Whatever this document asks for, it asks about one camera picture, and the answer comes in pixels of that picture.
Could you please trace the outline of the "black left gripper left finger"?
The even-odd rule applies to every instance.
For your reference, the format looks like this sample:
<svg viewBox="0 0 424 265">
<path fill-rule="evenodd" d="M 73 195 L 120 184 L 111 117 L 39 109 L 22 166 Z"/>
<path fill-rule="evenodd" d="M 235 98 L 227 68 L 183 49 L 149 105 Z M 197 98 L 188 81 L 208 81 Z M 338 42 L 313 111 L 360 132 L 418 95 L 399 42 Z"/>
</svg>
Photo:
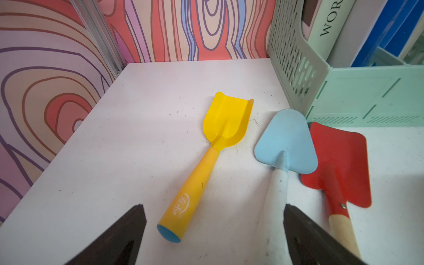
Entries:
<svg viewBox="0 0 424 265">
<path fill-rule="evenodd" d="M 133 206 L 68 265 L 134 265 L 146 227 L 141 204 Z"/>
</svg>

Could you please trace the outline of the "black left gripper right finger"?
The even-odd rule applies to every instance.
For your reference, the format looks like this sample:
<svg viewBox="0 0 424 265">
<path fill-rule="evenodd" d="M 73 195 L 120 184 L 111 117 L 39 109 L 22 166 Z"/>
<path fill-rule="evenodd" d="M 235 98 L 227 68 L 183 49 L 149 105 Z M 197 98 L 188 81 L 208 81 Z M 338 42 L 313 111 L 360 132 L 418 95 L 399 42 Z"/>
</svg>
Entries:
<svg viewBox="0 0 424 265">
<path fill-rule="evenodd" d="M 286 205 L 283 224 L 290 259 L 294 265 L 364 264 L 293 205 Z"/>
</svg>

